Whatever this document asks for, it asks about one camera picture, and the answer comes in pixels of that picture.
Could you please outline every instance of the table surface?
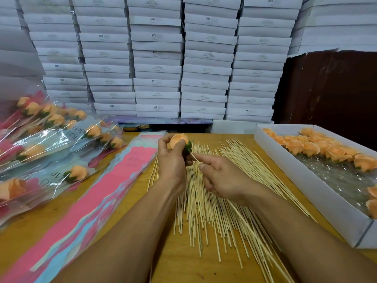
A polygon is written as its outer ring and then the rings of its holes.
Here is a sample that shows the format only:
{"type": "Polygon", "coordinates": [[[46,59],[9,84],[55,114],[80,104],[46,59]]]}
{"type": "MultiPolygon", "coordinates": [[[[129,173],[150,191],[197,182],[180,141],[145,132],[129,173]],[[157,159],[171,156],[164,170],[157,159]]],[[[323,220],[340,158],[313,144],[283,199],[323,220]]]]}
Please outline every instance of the table surface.
{"type": "MultiPolygon", "coordinates": [[[[138,133],[124,133],[123,138],[130,141],[138,133]]],[[[219,147],[220,142],[238,138],[252,151],[256,151],[287,185],[297,199],[309,210],[313,217],[325,229],[336,237],[341,236],[332,228],[326,219],[305,198],[296,186],[285,176],[265,152],[253,140],[252,135],[235,134],[187,134],[196,143],[209,145],[211,149],[219,147]]],[[[114,155],[107,156],[100,164],[106,166],[114,155]]],[[[152,172],[150,166],[134,184],[125,198],[121,201],[114,214],[98,234],[101,237],[146,193],[148,180],[152,172]]],[[[99,175],[85,180],[77,190],[61,194],[43,206],[15,217],[8,227],[0,231],[0,275],[3,274],[30,247],[40,240],[43,234],[68,211],[69,207],[92,185],[99,175]]],[[[218,260],[214,229],[207,228],[209,246],[203,245],[202,258],[199,257],[198,247],[190,247],[187,223],[184,221],[182,235],[173,235],[174,211],[172,211],[163,231],[153,260],[152,282],[264,282],[262,272],[254,257],[247,258],[245,250],[240,248],[243,269],[241,269],[236,250],[220,246],[221,263],[218,260]]],[[[239,246],[242,246],[238,232],[235,232],[239,246]]],[[[363,254],[377,263],[377,250],[361,250],[363,254]]],[[[275,282],[285,282],[278,271],[273,270],[275,282]]]]}

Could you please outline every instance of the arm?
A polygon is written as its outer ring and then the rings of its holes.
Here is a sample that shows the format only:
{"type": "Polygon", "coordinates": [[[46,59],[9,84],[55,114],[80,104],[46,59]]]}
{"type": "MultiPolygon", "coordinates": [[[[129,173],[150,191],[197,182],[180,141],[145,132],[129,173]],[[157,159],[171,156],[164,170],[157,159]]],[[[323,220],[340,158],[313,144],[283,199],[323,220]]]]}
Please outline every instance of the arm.
{"type": "Polygon", "coordinates": [[[182,157],[185,143],[176,144],[169,152],[169,140],[170,137],[164,137],[158,142],[158,181],[108,233],[60,272],[53,283],[145,282],[168,215],[186,188],[182,157]]]}
{"type": "Polygon", "coordinates": [[[195,154],[206,189],[249,206],[305,283],[372,283],[377,266],[224,157],[195,154]]]}

